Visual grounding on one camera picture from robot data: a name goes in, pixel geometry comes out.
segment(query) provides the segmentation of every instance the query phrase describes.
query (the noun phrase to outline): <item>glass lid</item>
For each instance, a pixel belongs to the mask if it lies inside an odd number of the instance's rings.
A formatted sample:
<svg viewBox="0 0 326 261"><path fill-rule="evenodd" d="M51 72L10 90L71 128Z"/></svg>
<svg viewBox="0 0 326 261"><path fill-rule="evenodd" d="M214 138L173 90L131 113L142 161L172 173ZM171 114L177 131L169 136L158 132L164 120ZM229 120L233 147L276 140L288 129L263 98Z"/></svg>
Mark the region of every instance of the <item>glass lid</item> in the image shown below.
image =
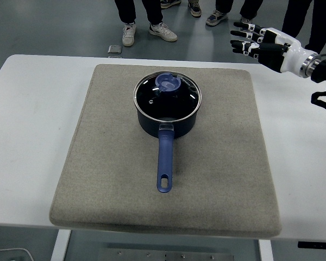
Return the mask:
<svg viewBox="0 0 326 261"><path fill-rule="evenodd" d="M177 72L156 72L144 77L134 90L134 102L143 114L159 121L181 120L200 106L200 89Z"/></svg>

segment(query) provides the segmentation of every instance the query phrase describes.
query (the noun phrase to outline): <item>gray sneaker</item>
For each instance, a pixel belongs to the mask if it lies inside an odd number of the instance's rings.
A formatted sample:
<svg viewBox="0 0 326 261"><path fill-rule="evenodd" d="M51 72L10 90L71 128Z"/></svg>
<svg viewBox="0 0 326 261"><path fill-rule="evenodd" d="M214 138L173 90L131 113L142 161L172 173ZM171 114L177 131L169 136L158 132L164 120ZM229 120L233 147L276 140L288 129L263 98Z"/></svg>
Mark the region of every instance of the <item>gray sneaker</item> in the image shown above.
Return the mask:
<svg viewBox="0 0 326 261"><path fill-rule="evenodd" d="M190 8L193 17L199 18L202 15L199 3L189 3L188 7Z"/></svg>
<svg viewBox="0 0 326 261"><path fill-rule="evenodd" d="M206 19L206 24L208 26L216 26L221 21L228 19L227 14L222 13L220 11L214 10L212 14Z"/></svg>
<svg viewBox="0 0 326 261"><path fill-rule="evenodd" d="M153 26L150 23L150 28L148 31L150 34L157 35L168 42L175 42L178 39L177 35L170 31L167 25L162 22L157 26Z"/></svg>
<svg viewBox="0 0 326 261"><path fill-rule="evenodd" d="M124 24L122 43L124 46L132 46L134 43L135 24Z"/></svg>
<svg viewBox="0 0 326 261"><path fill-rule="evenodd" d="M167 9L176 4L181 4L181 0L161 0L161 9Z"/></svg>
<svg viewBox="0 0 326 261"><path fill-rule="evenodd" d="M252 19L246 19L244 17L241 17L240 22L242 22L242 23L252 23Z"/></svg>

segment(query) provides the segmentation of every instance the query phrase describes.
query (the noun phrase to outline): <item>blue lid knob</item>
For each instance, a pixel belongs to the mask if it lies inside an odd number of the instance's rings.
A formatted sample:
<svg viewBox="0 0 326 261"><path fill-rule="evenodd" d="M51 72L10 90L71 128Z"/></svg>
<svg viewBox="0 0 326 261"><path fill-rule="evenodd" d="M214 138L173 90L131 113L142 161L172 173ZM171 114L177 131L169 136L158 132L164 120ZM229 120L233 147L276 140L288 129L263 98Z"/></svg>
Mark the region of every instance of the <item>blue lid knob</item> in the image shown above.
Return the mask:
<svg viewBox="0 0 326 261"><path fill-rule="evenodd" d="M180 87L181 79L174 77L170 72L165 72L156 77L155 83L160 91L170 92Z"/></svg>

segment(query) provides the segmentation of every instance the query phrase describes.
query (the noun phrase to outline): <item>pot handle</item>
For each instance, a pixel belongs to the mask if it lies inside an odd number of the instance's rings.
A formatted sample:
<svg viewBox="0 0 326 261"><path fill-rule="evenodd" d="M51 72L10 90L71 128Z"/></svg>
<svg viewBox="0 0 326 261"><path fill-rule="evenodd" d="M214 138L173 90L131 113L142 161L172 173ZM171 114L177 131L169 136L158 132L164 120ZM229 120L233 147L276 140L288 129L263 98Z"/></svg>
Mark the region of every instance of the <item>pot handle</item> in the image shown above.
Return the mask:
<svg viewBox="0 0 326 261"><path fill-rule="evenodd" d="M173 125L162 123L159 126L158 139L157 189L162 193L167 193L173 185ZM167 185L164 187L162 187L162 179L167 180Z"/></svg>

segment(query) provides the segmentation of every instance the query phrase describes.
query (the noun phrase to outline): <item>felt mat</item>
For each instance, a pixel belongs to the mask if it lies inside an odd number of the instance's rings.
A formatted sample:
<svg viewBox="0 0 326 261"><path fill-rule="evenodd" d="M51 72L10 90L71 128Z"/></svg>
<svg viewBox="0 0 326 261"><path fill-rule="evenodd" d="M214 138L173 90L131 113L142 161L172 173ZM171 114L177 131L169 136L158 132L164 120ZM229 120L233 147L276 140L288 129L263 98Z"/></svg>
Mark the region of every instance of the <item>felt mat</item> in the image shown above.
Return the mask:
<svg viewBox="0 0 326 261"><path fill-rule="evenodd" d="M156 188L158 139L139 125L135 85L180 72L202 92L174 140L173 188ZM98 65L50 210L57 226L266 238L281 230L250 74L233 69Z"/></svg>

